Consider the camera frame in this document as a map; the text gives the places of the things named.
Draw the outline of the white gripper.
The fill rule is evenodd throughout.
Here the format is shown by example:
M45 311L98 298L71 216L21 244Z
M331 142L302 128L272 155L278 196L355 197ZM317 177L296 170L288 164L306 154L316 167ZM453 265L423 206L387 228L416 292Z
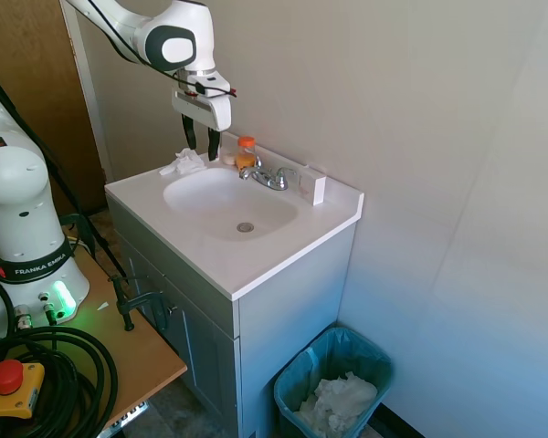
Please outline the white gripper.
M197 121L208 127L208 160L218 158L221 131L228 130L232 123L231 86L217 70L174 72L173 108L181 113L184 135L189 149L197 146L195 124Z

